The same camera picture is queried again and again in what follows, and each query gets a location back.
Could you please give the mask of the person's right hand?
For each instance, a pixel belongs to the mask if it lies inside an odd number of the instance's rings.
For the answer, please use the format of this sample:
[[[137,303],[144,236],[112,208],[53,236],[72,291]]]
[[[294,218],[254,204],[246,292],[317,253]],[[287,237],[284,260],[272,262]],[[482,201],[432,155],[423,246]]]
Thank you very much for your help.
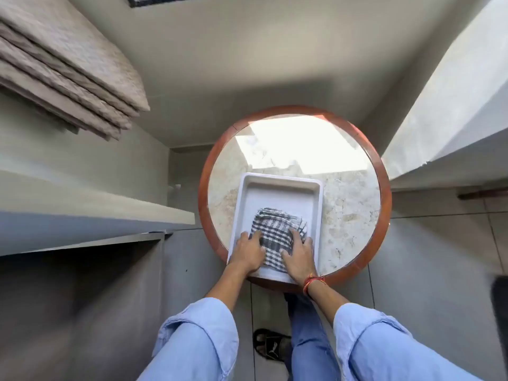
[[[293,281],[303,288],[303,283],[309,275],[318,275],[314,263],[313,240],[307,237],[302,242],[301,236],[295,229],[289,229],[293,236],[292,264],[285,264],[288,274]]]

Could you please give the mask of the person's left hand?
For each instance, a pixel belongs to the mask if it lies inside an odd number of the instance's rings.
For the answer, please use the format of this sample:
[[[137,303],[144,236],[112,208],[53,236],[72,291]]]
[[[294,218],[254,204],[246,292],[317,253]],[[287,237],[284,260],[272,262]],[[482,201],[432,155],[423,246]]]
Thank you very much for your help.
[[[228,266],[232,267],[235,273],[241,274],[243,278],[257,271],[264,262],[258,260],[258,249],[262,246],[262,236],[260,230],[255,231],[252,235],[242,232],[236,242]]]

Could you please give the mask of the black white checkered cloth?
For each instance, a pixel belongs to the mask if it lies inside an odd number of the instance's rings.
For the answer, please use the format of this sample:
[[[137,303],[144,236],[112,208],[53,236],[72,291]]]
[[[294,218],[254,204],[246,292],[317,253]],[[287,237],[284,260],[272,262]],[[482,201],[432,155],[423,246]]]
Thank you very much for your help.
[[[281,210],[264,207],[257,211],[253,219],[251,236],[258,230],[262,233],[260,245],[265,249],[264,266],[281,273],[287,273],[280,251],[285,250],[288,254],[292,253],[294,241],[291,230],[296,230],[302,242],[305,241],[307,221]]]

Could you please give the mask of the person's left forearm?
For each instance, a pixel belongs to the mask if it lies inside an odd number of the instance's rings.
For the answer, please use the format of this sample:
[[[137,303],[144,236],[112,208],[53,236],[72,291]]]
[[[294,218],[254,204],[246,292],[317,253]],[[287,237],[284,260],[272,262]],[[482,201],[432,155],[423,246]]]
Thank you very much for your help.
[[[232,311],[247,274],[243,263],[227,265],[203,299],[169,317],[137,381],[229,381],[239,347]]]

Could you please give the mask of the person's right forearm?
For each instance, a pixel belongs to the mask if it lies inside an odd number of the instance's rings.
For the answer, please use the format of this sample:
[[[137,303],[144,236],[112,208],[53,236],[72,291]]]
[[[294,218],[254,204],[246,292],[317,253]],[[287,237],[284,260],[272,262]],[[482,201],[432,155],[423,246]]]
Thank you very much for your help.
[[[332,317],[341,381],[482,381],[421,344],[396,319],[321,282],[308,293]]]

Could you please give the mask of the red thread wristband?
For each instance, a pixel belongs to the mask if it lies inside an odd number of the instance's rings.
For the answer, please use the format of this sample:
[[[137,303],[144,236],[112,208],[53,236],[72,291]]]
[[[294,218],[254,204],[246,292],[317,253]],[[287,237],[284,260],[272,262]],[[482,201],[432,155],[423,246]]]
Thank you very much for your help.
[[[324,283],[326,284],[325,280],[324,280],[324,277],[323,276],[317,276],[317,275],[309,275],[304,283],[303,283],[303,288],[302,288],[302,292],[303,294],[305,294],[306,296],[310,296],[309,293],[308,293],[308,288],[309,286],[313,283],[313,282],[321,282],[321,283]]]

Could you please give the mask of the white rectangular plastic tray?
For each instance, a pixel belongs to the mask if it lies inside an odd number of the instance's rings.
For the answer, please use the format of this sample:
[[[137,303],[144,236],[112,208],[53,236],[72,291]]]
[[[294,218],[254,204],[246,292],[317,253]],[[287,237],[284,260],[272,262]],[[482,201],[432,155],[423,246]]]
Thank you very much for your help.
[[[319,180],[244,173],[240,180],[228,258],[242,232],[250,232],[257,211],[270,207],[307,222],[307,236],[313,240],[314,264],[319,266],[323,184]]]

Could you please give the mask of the round marble wooden-rim table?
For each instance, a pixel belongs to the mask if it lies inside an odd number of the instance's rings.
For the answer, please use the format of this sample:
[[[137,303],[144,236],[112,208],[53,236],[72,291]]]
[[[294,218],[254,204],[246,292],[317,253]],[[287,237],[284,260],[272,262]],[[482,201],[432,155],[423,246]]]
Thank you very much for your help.
[[[319,180],[323,210],[319,275],[336,285],[361,272],[379,250],[392,209],[390,181],[375,147],[356,126],[308,106],[278,106],[229,127],[204,164],[201,225],[227,262],[244,173]]]

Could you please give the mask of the black sandal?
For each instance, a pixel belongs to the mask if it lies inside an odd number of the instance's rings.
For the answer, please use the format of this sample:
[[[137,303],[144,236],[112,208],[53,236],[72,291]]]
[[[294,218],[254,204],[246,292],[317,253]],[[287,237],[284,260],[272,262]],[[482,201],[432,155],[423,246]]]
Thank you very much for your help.
[[[269,329],[259,328],[253,332],[252,343],[261,357],[284,363],[292,353],[292,337]]]

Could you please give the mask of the person's blue jeans leg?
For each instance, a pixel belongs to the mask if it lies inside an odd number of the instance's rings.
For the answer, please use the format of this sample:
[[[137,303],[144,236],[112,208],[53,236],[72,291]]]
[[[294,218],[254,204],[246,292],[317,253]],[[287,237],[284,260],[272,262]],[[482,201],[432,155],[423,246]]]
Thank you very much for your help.
[[[341,381],[334,349],[310,298],[285,293],[291,338],[284,352],[288,381]]]

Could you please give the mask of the grey ledge shelf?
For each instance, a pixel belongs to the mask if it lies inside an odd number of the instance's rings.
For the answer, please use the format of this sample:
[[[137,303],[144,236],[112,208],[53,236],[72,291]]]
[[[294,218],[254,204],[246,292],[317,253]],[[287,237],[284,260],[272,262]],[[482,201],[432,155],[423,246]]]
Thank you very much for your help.
[[[0,170],[0,256],[194,224],[192,212]]]

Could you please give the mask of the black floor mat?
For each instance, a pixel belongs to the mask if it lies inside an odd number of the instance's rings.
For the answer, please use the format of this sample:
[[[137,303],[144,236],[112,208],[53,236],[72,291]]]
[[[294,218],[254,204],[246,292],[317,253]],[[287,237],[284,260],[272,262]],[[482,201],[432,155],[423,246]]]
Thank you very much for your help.
[[[497,276],[491,286],[491,302],[505,363],[508,366],[508,275]]]

